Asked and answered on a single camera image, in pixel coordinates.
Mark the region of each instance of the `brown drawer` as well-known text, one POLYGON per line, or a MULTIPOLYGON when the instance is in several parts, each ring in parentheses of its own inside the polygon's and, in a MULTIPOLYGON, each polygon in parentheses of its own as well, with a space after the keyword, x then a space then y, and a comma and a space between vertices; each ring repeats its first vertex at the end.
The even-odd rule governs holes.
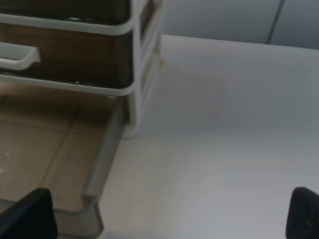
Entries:
POLYGON ((121 98, 0 83, 0 212, 46 187, 60 235, 98 236, 98 201, 125 123, 121 98))
POLYGON ((132 33, 107 36, 0 23, 0 41, 37 47, 41 62, 21 71, 36 79, 126 88, 133 82, 132 33))
POLYGON ((118 25, 131 18, 131 0, 0 0, 6 14, 118 25))

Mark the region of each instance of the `white drawer handle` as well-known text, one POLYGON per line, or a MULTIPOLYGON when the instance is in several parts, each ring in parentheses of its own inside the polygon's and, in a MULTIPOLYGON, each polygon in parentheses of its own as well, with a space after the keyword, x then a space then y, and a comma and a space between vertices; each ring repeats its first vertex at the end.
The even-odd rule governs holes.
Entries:
POLYGON ((0 68, 20 71, 40 61, 37 47, 0 42, 0 68))

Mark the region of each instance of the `white table surface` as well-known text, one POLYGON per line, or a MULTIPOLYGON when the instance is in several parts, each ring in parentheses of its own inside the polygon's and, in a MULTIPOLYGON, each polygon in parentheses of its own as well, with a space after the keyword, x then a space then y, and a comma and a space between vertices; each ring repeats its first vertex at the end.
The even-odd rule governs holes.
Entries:
POLYGON ((319 51, 164 36, 163 58, 100 238, 285 238, 292 190, 319 192, 319 51))

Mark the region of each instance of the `open drawer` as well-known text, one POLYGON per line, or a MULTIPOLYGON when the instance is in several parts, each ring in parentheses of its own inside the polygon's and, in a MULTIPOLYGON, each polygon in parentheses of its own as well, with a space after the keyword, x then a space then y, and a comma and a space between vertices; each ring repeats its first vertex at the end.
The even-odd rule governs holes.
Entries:
POLYGON ((95 238, 98 202, 126 123, 122 98, 0 83, 0 212, 51 190, 60 235, 95 238))

